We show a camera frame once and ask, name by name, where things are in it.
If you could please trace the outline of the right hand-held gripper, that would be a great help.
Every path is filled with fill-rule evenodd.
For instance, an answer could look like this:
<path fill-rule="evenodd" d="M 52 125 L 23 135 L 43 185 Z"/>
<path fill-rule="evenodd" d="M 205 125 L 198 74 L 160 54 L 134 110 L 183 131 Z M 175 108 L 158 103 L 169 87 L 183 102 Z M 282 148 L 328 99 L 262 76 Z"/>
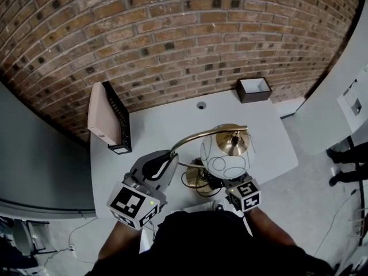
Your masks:
<path fill-rule="evenodd" d="M 224 181 L 225 193 L 230 204 L 243 213 L 256 208 L 261 203 L 260 187 L 249 175 Z"/>

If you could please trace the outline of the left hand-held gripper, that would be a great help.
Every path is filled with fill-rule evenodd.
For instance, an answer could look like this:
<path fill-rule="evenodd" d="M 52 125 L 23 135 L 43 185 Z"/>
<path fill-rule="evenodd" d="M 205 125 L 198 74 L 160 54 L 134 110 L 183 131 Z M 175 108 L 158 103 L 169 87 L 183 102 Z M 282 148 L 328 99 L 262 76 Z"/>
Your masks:
<path fill-rule="evenodd" d="M 167 204 L 165 192 L 178 162 L 178 154 L 170 150 L 140 157 L 113 188 L 107 202 L 112 215 L 131 228 L 142 229 Z"/>

